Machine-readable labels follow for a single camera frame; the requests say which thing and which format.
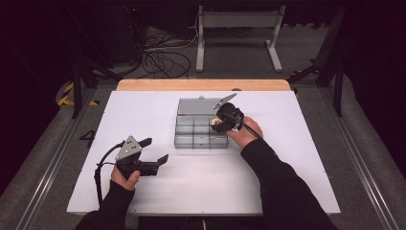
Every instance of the white paper sheet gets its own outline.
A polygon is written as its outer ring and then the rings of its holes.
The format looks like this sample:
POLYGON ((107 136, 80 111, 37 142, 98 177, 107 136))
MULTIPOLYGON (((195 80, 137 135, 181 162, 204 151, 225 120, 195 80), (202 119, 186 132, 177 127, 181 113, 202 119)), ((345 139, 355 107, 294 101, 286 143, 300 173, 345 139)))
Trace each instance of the white paper sheet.
MULTIPOLYGON (((137 215, 257 215, 261 213, 259 183, 240 148, 230 140, 228 149, 175 149, 176 111, 180 98, 223 98, 216 91, 116 91, 83 165, 67 211, 84 214, 99 208, 93 174, 96 164, 113 146, 133 135, 152 138, 141 160, 156 161, 169 154, 157 176, 141 177, 128 209, 137 215)), ((261 126, 266 142, 308 184, 323 209, 339 213, 336 198, 293 92, 237 92, 231 100, 261 126)), ((118 150, 106 162, 114 162, 118 150)), ((112 166, 102 168, 102 193, 108 192, 112 166)))

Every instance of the floor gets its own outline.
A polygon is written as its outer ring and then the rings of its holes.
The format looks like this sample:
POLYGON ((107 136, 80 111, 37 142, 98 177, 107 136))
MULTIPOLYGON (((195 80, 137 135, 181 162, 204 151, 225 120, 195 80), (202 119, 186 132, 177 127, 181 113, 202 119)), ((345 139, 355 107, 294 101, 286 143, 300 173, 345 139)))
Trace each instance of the floor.
MULTIPOLYGON (((203 72, 194 70, 197 45, 192 42, 163 50, 183 56, 152 53, 151 57, 165 55, 180 63, 168 70, 167 76, 162 72, 145 76, 151 71, 150 62, 146 69, 140 67, 125 78, 177 76, 188 69, 187 57, 190 70, 182 78, 287 79, 292 71, 309 66, 326 31, 327 27, 283 26, 276 46, 281 73, 273 70, 264 46, 272 30, 212 30, 206 33, 203 72)), ((406 229, 406 181, 354 98, 349 79, 344 81, 343 117, 339 118, 331 108, 333 85, 318 88, 316 77, 311 74, 291 86, 298 89, 299 105, 341 209, 341 214, 330 218, 339 229, 406 229)), ((89 151, 88 141, 79 138, 98 129, 109 94, 116 86, 113 80, 100 79, 96 89, 83 87, 85 104, 100 104, 85 106, 75 120, 71 119, 72 106, 60 108, 0 198, 0 229, 75 228, 80 217, 66 213, 66 207, 89 151)), ((96 188, 89 193, 96 195, 96 188)), ((127 226, 135 229, 137 218, 128 217, 127 226)))

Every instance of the black sleeve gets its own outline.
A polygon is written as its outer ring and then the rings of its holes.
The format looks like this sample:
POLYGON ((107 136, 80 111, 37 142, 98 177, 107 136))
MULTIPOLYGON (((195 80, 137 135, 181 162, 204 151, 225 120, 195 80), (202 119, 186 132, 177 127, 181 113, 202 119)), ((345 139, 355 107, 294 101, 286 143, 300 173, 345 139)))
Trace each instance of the black sleeve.
POLYGON ((99 211, 86 214, 77 230, 125 229, 125 216, 135 191, 129 191, 110 180, 110 190, 99 211))
POLYGON ((305 182, 260 140, 241 156, 257 175, 267 229, 337 229, 305 182))

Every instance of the person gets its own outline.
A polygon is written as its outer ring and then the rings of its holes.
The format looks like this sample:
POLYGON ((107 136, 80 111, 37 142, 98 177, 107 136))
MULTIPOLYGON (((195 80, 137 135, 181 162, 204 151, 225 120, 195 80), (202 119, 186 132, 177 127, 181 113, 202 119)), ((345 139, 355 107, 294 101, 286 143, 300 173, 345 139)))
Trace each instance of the person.
MULTIPOLYGON (((243 122, 263 137, 258 123, 252 118, 244 117, 243 122)), ((237 132, 228 131, 227 135, 242 148, 242 158, 258 177, 265 229, 337 229, 306 183, 263 140, 254 136, 245 126, 237 132)), ((140 173, 134 172, 125 180, 115 167, 111 173, 110 190, 99 211, 84 216, 76 229, 125 229, 126 211, 139 177, 140 173)), ((180 229, 225 230, 237 227, 230 228, 203 220, 200 223, 186 221, 180 229)))

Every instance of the white metal frame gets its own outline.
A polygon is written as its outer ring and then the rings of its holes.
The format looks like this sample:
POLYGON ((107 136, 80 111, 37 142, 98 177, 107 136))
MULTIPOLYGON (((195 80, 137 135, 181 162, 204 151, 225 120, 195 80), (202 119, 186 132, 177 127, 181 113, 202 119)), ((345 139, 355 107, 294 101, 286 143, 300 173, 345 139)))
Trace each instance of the white metal frame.
POLYGON ((273 27, 274 33, 271 39, 265 42, 275 71, 281 72, 282 66, 275 50, 275 43, 281 28, 284 8, 285 6, 281 6, 278 11, 203 11, 203 6, 199 6, 199 43, 197 47, 196 71, 203 71, 204 28, 273 27))

